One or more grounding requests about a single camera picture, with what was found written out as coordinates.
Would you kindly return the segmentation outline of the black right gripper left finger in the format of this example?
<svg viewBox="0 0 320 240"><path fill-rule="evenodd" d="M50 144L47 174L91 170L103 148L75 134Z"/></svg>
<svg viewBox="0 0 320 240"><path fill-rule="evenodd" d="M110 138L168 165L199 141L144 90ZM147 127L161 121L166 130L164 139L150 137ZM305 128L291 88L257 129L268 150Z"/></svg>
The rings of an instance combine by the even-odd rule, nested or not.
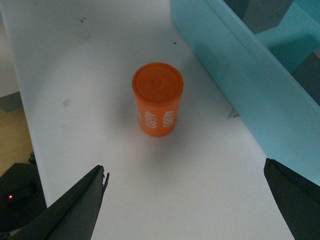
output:
<svg viewBox="0 0 320 240"><path fill-rule="evenodd" d="M110 174L97 165L10 240L90 240Z"/></svg>

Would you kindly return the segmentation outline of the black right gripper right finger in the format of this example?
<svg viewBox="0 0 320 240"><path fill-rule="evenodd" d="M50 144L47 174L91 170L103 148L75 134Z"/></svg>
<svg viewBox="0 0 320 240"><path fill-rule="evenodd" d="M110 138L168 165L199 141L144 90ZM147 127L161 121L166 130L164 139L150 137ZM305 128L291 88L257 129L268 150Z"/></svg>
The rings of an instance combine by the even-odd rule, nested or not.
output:
<svg viewBox="0 0 320 240"><path fill-rule="evenodd" d="M320 238L320 186L281 164L267 158L264 176L293 238Z"/></svg>

